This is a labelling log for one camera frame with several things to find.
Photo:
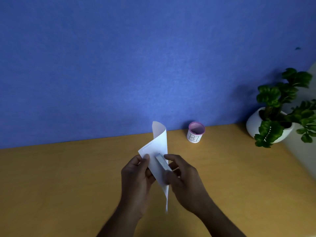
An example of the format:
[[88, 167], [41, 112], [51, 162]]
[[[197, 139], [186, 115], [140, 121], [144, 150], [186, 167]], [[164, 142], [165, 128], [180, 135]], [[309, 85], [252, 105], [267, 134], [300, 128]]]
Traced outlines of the green leafy plant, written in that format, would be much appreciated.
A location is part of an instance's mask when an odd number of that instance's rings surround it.
[[259, 86], [256, 97], [258, 103], [265, 104], [264, 112], [260, 113], [264, 121], [276, 121], [285, 128], [290, 123], [301, 125], [302, 128], [296, 132], [304, 143], [312, 143], [316, 138], [316, 99], [302, 101], [299, 106], [292, 107], [289, 114], [282, 112], [282, 107], [296, 99], [299, 87], [309, 88], [312, 78], [309, 72], [287, 68], [282, 73], [286, 82], [279, 82], [273, 87]]

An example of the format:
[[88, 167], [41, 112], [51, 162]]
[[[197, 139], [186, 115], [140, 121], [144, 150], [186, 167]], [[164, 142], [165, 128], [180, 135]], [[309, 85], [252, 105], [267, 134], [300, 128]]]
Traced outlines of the person's right hand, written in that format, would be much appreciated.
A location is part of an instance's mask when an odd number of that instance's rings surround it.
[[195, 210], [201, 202], [206, 202], [208, 199], [211, 199], [195, 167], [190, 165], [180, 155], [166, 154], [164, 158], [171, 161], [169, 166], [172, 172], [181, 180], [181, 187], [176, 190], [172, 189], [181, 206], [193, 213], [192, 211]]

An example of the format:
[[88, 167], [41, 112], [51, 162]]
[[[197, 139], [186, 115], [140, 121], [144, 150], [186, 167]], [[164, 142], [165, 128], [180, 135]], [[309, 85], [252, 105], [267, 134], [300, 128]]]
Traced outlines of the small white rectangular block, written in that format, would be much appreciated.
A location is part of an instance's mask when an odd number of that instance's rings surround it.
[[163, 155], [161, 154], [156, 155], [156, 159], [165, 171], [172, 171], [172, 169], [170, 168], [168, 164], [168, 161], [164, 158]]

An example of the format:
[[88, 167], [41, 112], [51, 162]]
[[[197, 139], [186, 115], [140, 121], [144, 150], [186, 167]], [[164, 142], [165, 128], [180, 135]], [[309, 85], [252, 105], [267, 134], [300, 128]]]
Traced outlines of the person's left hand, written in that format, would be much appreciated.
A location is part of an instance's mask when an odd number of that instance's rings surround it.
[[149, 168], [140, 169], [140, 155], [134, 156], [121, 170], [120, 205], [138, 209], [145, 214], [148, 195], [155, 178]]

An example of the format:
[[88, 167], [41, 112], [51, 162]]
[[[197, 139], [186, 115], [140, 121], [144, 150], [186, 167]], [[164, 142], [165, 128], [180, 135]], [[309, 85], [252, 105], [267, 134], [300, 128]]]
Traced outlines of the person's left forearm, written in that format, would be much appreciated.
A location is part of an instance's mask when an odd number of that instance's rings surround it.
[[118, 205], [96, 237], [133, 237], [142, 217], [141, 210]]

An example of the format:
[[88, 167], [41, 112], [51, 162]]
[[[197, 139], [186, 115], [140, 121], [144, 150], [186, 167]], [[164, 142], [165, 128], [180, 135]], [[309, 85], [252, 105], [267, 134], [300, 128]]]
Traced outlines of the white round plant pot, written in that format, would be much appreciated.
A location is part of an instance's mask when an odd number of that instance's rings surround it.
[[289, 127], [285, 128], [276, 121], [264, 121], [260, 114], [264, 110], [265, 107], [261, 107], [249, 117], [246, 122], [246, 129], [249, 135], [255, 139], [257, 147], [271, 148], [273, 144], [287, 138], [294, 130], [295, 124], [286, 124]]

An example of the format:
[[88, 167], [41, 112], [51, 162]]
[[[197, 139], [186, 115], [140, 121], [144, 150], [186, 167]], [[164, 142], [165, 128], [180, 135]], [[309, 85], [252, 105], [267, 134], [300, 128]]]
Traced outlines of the person's right forearm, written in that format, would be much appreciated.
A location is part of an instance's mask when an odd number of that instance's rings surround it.
[[246, 237], [211, 199], [201, 202], [192, 212], [203, 222], [212, 237]]

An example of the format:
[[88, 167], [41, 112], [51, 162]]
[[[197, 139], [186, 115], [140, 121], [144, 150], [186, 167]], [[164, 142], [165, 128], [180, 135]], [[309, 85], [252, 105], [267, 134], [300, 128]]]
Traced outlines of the white cup with pink rim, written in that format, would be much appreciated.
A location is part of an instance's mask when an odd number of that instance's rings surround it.
[[200, 122], [192, 122], [188, 126], [187, 140], [191, 143], [200, 142], [201, 137], [205, 133], [205, 126]]

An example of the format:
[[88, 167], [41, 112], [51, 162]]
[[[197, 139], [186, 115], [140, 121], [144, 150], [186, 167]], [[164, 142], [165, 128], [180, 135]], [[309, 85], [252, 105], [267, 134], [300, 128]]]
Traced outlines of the white paper sheet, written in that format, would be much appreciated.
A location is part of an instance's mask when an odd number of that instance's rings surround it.
[[164, 179], [164, 169], [161, 167], [159, 162], [156, 159], [156, 155], [166, 155], [168, 153], [168, 144], [167, 144], [167, 131], [166, 127], [157, 121], [152, 123], [152, 132], [153, 140], [142, 147], [138, 153], [143, 158], [145, 154], [150, 155], [150, 163], [148, 165], [149, 170], [152, 175], [162, 187], [164, 195], [166, 197], [165, 212], [168, 213], [168, 191], [169, 186], [165, 183]]

